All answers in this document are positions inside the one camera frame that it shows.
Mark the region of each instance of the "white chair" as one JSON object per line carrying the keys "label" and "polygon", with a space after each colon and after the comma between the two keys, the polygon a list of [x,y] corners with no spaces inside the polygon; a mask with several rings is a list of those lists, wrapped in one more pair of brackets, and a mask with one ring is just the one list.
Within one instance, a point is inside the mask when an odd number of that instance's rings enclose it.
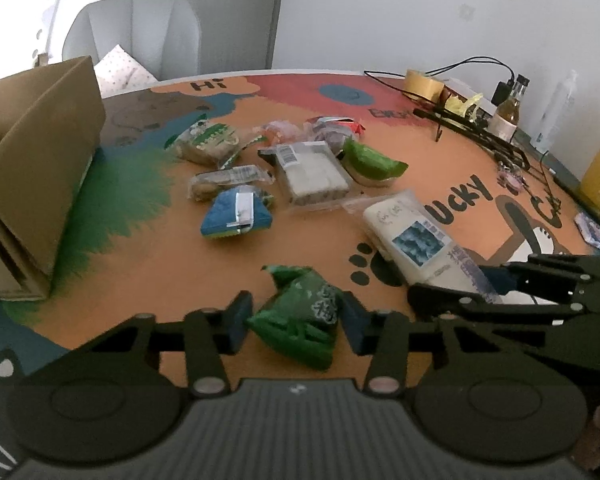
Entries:
{"label": "white chair", "polygon": [[200,74],[200,22],[187,0],[101,0],[76,16],[62,59],[96,64],[119,44],[159,80]]}

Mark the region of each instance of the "polka dot pillow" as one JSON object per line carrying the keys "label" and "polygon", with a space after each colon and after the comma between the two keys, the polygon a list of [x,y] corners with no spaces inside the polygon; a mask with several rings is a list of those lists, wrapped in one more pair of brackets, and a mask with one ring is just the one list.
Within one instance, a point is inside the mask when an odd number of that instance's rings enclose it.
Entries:
{"label": "polka dot pillow", "polygon": [[141,64],[116,45],[94,67],[100,94],[109,97],[122,90],[144,88],[158,80]]}

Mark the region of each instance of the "ribbed black surface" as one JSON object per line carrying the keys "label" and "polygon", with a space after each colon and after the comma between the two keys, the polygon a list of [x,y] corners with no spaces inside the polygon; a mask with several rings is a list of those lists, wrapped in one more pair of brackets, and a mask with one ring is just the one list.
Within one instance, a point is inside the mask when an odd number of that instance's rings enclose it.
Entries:
{"label": "ribbed black surface", "polygon": [[25,462],[13,480],[582,480],[567,459],[525,468],[467,462],[437,448],[391,400],[348,380],[246,380],[197,402],[165,441],[135,459],[71,470]]}

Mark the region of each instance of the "painted tabletop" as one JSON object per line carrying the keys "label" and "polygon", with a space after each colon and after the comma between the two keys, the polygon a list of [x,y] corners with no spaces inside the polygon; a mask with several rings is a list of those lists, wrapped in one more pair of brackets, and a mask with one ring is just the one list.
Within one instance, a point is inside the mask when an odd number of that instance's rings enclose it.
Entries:
{"label": "painted tabletop", "polygon": [[[274,293],[261,270],[267,264],[312,266],[369,309],[411,314],[405,288],[344,210],[298,212],[279,200],[270,230],[202,238],[209,204],[187,199],[187,181],[208,168],[175,160],[163,149],[201,113],[245,134],[272,120],[359,120],[365,143],[410,165],[388,192],[412,189],[479,264],[526,260],[530,253],[590,253],[573,222],[576,205],[557,186],[559,216],[539,182],[527,179],[535,200],[502,187],[493,159],[480,147],[448,130],[434,142],[436,125],[416,118],[413,102],[361,75],[219,75],[104,102],[102,144],[72,209],[51,297],[0,301],[0,384],[14,383],[138,312],[153,312],[158,322],[181,320],[191,310],[222,308],[243,289],[253,293],[257,308]],[[266,166],[255,147],[242,162]],[[278,183],[268,189],[280,197]],[[237,356],[222,359],[234,385],[243,377],[360,382],[370,361],[351,352],[340,329],[327,372],[276,354],[253,333]],[[415,355],[411,364],[417,376],[427,357]],[[165,354],[161,371],[185,384],[183,356]],[[0,403],[0,447],[13,458],[6,426]],[[11,466],[1,450],[0,464]],[[0,466],[0,475],[5,471]]]}

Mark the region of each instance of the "green plastic bag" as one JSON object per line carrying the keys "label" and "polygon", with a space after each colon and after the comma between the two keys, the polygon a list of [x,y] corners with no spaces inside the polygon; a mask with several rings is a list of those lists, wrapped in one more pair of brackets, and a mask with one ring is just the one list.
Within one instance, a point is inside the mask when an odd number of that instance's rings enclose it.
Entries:
{"label": "green plastic bag", "polygon": [[393,160],[351,138],[345,140],[343,151],[347,163],[360,175],[371,180],[402,176],[409,167],[406,163]]}
{"label": "green plastic bag", "polygon": [[271,348],[317,370],[333,360],[341,291],[311,267],[265,266],[278,292],[247,321]]}

